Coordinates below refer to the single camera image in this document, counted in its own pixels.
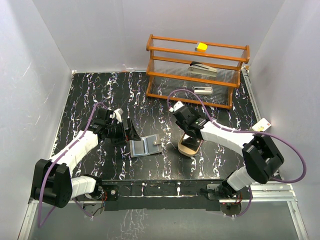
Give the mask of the grey card holder wallet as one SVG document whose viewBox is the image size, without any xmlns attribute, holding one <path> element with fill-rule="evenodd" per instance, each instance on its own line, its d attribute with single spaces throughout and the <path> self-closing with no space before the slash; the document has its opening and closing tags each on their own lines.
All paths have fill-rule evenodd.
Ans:
<svg viewBox="0 0 320 240">
<path fill-rule="evenodd" d="M 162 152 L 162 142 L 159 134 L 141 137 L 141 140 L 130 140 L 130 156 L 143 157 Z"/>
</svg>

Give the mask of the oval wooden tray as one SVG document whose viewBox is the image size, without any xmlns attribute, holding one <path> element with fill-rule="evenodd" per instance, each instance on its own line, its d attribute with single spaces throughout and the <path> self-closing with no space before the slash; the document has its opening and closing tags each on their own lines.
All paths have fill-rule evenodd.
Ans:
<svg viewBox="0 0 320 240">
<path fill-rule="evenodd" d="M 198 153 L 202 143 L 203 140 L 184 133 L 178 142 L 178 151 L 187 157 L 194 157 Z"/>
</svg>

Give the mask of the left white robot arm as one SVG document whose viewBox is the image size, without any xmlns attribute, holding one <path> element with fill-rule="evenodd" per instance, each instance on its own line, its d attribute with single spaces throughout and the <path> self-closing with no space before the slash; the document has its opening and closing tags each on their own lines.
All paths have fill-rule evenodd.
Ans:
<svg viewBox="0 0 320 240">
<path fill-rule="evenodd" d="M 50 159 L 40 159 L 35 164 L 30 196 L 57 208 L 81 195 L 97 200 L 103 195 L 102 179 L 85 174 L 73 177 L 75 167 L 101 142 L 109 139 L 115 146 L 128 141 L 139 141 L 130 117 L 122 120 L 123 111 L 98 109 L 83 125 L 77 136 Z"/>
</svg>

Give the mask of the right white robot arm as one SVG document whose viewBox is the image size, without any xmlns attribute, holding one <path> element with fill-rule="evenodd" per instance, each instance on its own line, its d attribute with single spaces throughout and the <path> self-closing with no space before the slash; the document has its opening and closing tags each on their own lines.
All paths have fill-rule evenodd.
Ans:
<svg viewBox="0 0 320 240">
<path fill-rule="evenodd" d="M 189 137 L 222 145 L 243 157 L 244 166 L 233 171 L 210 194 L 233 199 L 244 187 L 266 184 L 284 163 L 284 157 L 267 134 L 237 130 L 211 122 L 209 118 L 177 102 L 169 109 L 176 124 Z"/>
</svg>

